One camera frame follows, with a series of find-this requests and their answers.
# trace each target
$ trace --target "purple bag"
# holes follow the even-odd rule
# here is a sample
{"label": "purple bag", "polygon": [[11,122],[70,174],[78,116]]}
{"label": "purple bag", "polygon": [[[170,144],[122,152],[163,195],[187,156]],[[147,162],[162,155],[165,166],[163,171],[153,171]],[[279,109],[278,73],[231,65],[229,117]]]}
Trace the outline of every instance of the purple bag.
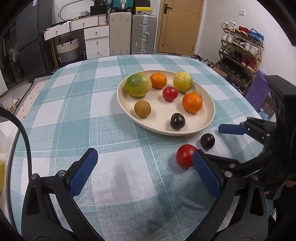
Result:
{"label": "purple bag", "polygon": [[260,110],[269,93],[267,81],[264,79],[265,75],[265,73],[258,70],[250,89],[244,96],[256,111]]}

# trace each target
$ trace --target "desk leg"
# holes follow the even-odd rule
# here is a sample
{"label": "desk leg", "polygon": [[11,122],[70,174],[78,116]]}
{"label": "desk leg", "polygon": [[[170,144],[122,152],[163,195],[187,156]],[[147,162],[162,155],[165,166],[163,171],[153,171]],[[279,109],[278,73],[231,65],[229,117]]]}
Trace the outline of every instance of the desk leg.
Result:
{"label": "desk leg", "polygon": [[54,59],[54,65],[55,65],[56,69],[58,70],[59,69],[59,66],[57,64],[57,57],[56,57],[56,54],[55,54],[53,38],[50,40],[50,48],[52,50],[52,57]]}

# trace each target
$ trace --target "red tomato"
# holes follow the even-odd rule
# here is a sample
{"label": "red tomato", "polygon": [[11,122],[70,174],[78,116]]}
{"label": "red tomato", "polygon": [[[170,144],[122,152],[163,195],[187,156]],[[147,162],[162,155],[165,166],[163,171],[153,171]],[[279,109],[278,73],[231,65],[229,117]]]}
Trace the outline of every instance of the red tomato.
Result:
{"label": "red tomato", "polygon": [[193,145],[183,145],[181,146],[176,154],[176,161],[180,167],[188,169],[193,166],[192,156],[197,148]]}
{"label": "red tomato", "polygon": [[167,87],[163,90],[163,97],[166,101],[173,101],[178,96],[178,91],[174,87]]}

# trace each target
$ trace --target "red shoe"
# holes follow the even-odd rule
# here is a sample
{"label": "red shoe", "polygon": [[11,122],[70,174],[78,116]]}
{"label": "red shoe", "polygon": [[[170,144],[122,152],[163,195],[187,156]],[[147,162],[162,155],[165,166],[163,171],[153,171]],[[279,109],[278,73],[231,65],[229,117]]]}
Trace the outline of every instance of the red shoe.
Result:
{"label": "red shoe", "polygon": [[249,57],[244,55],[244,57],[242,58],[242,65],[247,67],[248,63],[249,63]]}
{"label": "red shoe", "polygon": [[256,65],[257,65],[257,61],[254,58],[249,57],[249,63],[248,63],[247,68],[249,70],[254,71],[254,69],[256,68]]}
{"label": "red shoe", "polygon": [[239,31],[241,34],[246,35],[246,36],[248,36],[248,34],[250,32],[247,28],[244,28],[242,26],[239,26]]}

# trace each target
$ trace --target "door frame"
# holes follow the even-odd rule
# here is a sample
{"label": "door frame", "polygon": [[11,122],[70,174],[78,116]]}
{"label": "door frame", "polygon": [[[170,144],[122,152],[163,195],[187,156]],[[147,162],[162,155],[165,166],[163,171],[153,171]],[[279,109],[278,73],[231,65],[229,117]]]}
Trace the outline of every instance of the door frame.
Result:
{"label": "door frame", "polygon": [[[194,40],[195,45],[193,46],[193,50],[191,52],[191,55],[195,52],[197,38],[198,38],[199,31],[200,31],[200,23],[201,23],[201,20],[202,20],[202,11],[203,11],[205,0],[201,0],[201,1],[202,1],[202,5],[201,5],[201,10],[200,10],[200,18],[198,20],[197,32],[195,34],[195,40]],[[161,23],[162,23],[162,20],[163,20],[163,8],[164,8],[164,5],[165,5],[165,0],[160,0],[160,9],[159,9],[159,15],[158,15],[158,24],[157,24],[157,35],[156,35],[156,43],[155,43],[156,53],[158,53],[160,30],[161,30]]]}

